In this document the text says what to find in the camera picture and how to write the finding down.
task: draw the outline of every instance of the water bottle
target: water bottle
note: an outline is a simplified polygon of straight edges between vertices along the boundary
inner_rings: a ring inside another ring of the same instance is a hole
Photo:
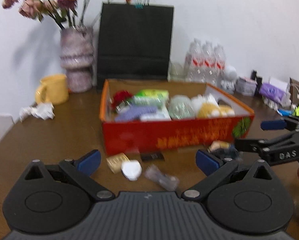
[[[217,70],[217,86],[221,87],[221,81],[224,78],[224,69],[226,64],[226,55],[222,45],[218,44],[214,48],[215,52],[215,68]]]
[[[215,68],[215,53],[213,45],[211,42],[206,41],[206,44],[203,46],[203,55],[204,55],[204,81],[212,85],[217,85],[217,76],[218,71]]]
[[[188,69],[187,81],[205,82],[204,78],[204,54],[201,41],[194,39],[189,46],[185,58],[185,68]]]

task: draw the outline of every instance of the purple wrapped item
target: purple wrapped item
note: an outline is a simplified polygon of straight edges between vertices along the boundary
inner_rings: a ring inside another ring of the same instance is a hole
[[[155,113],[156,106],[130,106],[126,112],[115,117],[115,122],[127,122],[139,118],[142,114]]]
[[[281,103],[283,97],[285,96],[285,92],[283,90],[280,90],[269,83],[262,84],[259,93],[278,104]]]

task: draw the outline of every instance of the blue gripper pad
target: blue gripper pad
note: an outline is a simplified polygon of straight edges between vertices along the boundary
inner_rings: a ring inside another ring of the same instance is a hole
[[[100,151],[92,150],[80,159],[76,160],[74,162],[74,166],[77,168],[77,170],[89,177],[98,169],[101,159],[102,157]]]
[[[262,130],[284,130],[287,123],[284,120],[263,121],[260,123]]]
[[[196,166],[205,173],[211,175],[223,165],[223,162],[204,150],[198,150],[196,153]]]

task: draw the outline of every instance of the yellow plush toy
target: yellow plush toy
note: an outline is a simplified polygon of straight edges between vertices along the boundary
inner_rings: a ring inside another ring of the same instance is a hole
[[[235,111],[230,106],[219,106],[219,110],[222,117],[235,115]]]
[[[219,116],[219,106],[213,103],[203,103],[197,114],[197,118],[214,118]]]
[[[217,118],[234,116],[235,112],[230,106],[218,106],[213,103],[203,103],[197,118]]]

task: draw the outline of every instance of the red cardboard box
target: red cardboard box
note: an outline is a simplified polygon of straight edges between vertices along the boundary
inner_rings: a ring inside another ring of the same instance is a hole
[[[155,122],[114,122],[111,98],[120,90],[136,94],[142,89],[168,90],[170,98],[211,93],[216,101],[225,101],[236,116],[214,119],[173,120]],[[167,81],[106,80],[102,91],[100,115],[107,155],[144,153],[190,145],[209,145],[213,141],[232,142],[247,135],[254,111],[224,91],[206,83]]]

